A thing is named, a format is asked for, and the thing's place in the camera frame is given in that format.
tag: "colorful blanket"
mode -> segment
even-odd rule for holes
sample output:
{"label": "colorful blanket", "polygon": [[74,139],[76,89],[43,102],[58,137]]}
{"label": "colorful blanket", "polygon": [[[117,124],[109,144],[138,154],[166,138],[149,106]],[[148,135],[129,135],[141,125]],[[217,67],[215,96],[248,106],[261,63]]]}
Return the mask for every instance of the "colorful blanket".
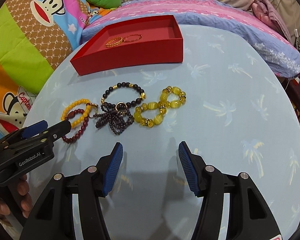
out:
{"label": "colorful blanket", "polygon": [[0,138],[22,128],[38,94],[79,46],[85,0],[6,0],[0,9]]}
{"label": "colorful blanket", "polygon": [[82,42],[103,27],[125,20],[154,15],[174,15],[178,24],[220,28],[243,37],[279,77],[300,73],[300,53],[281,35],[254,15],[216,0],[134,0],[87,26]]}

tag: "pink and blue bedspread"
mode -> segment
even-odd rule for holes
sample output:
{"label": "pink and blue bedspread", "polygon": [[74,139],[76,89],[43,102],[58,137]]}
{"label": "pink and blue bedspread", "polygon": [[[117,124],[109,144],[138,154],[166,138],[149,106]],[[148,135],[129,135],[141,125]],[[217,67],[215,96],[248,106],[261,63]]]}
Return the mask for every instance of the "pink and blue bedspread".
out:
{"label": "pink and blue bedspread", "polygon": [[244,38],[279,77],[300,73],[300,53],[281,35],[254,15],[216,0],[134,0],[87,26],[82,42],[103,27],[133,18],[174,15],[178,24],[203,25],[236,33]]}

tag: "human hand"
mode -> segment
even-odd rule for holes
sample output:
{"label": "human hand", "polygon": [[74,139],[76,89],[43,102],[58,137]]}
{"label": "human hand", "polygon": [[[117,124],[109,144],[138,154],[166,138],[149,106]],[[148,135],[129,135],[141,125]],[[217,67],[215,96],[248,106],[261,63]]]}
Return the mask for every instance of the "human hand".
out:
{"label": "human hand", "polygon": [[[32,209],[32,199],[29,195],[29,184],[26,181],[27,175],[22,176],[17,185],[18,193],[23,196],[21,201],[22,214],[25,218],[28,218],[30,211]],[[4,216],[10,215],[10,209],[6,203],[2,199],[0,199],[0,218],[4,218]]]}

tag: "brown oval bead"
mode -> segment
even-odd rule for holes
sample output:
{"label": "brown oval bead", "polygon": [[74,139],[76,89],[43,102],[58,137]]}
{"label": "brown oval bead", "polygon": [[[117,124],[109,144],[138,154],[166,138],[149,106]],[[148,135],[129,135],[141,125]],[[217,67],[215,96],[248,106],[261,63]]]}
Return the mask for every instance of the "brown oval bead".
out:
{"label": "brown oval bead", "polygon": [[71,112],[67,115],[67,117],[68,117],[69,119],[74,118],[74,117],[75,117],[75,112],[74,112],[74,111],[71,111]]}

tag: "black beaded bracelet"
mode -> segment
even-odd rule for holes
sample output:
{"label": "black beaded bracelet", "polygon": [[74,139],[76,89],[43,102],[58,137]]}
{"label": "black beaded bracelet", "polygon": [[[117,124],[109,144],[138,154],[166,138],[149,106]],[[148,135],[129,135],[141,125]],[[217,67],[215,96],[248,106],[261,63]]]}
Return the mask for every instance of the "black beaded bracelet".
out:
{"label": "black beaded bracelet", "polygon": [[[140,97],[138,97],[136,100],[133,100],[126,104],[124,104],[122,102],[118,103],[117,105],[107,103],[106,98],[108,97],[108,95],[110,95],[110,93],[112,91],[114,91],[115,89],[121,88],[121,87],[133,88],[140,94]],[[129,82],[122,82],[122,83],[116,84],[115,86],[109,87],[109,89],[106,90],[106,92],[102,95],[101,104],[104,106],[107,106],[107,108],[112,108],[112,109],[117,108],[120,104],[120,105],[125,105],[128,109],[130,109],[131,107],[136,107],[137,105],[140,105],[142,100],[144,100],[144,99],[146,99],[146,94],[145,94],[145,91],[141,87],[139,87],[137,84],[131,84]]]}

